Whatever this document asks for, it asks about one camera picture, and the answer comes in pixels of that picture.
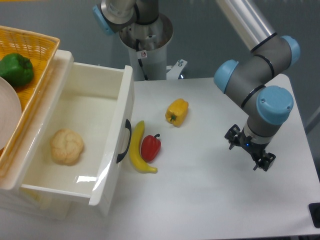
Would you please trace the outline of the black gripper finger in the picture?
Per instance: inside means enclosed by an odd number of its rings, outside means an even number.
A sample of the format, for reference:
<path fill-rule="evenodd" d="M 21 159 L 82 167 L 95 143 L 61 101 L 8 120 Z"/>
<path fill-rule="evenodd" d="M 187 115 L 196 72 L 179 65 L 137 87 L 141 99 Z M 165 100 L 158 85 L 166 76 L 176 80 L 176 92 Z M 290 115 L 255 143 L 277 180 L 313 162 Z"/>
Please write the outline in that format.
<path fill-rule="evenodd" d="M 238 125 L 234 124 L 224 135 L 224 138 L 228 140 L 229 143 L 229 150 L 233 147 L 240 147 L 240 138 L 241 138 L 241 130 Z"/>
<path fill-rule="evenodd" d="M 265 172 L 268 171 L 268 169 L 273 165 L 274 160 L 276 159 L 276 156 L 273 153 L 266 153 L 263 152 L 262 154 L 253 154 L 252 159 L 255 162 L 255 166 L 253 167 L 253 170 L 261 169 Z"/>

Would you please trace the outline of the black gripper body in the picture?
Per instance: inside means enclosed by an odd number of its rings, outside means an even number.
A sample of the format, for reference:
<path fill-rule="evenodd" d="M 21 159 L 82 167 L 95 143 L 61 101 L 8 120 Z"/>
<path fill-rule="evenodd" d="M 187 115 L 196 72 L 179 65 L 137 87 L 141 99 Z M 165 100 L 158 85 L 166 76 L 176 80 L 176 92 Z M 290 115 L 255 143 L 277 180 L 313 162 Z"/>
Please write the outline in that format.
<path fill-rule="evenodd" d="M 249 153 L 255 162 L 258 162 L 264 157 L 266 152 L 265 148 L 267 147 L 266 143 L 254 143 L 252 137 L 250 135 L 246 136 L 243 131 L 237 134 L 234 144 Z"/>

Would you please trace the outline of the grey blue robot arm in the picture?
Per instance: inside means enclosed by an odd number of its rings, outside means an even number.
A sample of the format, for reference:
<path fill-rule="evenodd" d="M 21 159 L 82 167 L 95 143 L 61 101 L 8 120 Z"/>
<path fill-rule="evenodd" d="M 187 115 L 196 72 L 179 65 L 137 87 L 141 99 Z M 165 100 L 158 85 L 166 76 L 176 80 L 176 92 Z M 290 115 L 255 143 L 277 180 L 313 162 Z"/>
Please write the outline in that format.
<path fill-rule="evenodd" d="M 233 125 L 225 134 L 230 147 L 244 149 L 255 167 L 267 171 L 276 156 L 266 147 L 288 119 L 292 95 L 268 82 L 295 64 L 301 50 L 290 36 L 279 36 L 250 0 L 219 0 L 217 5 L 252 53 L 245 63 L 233 59 L 215 72 L 215 85 L 248 116 L 243 128 Z M 138 81 L 176 78 L 167 69 L 171 21 L 159 12 L 156 0 L 103 0 L 92 9 L 106 35 L 119 34 L 127 47 Z"/>

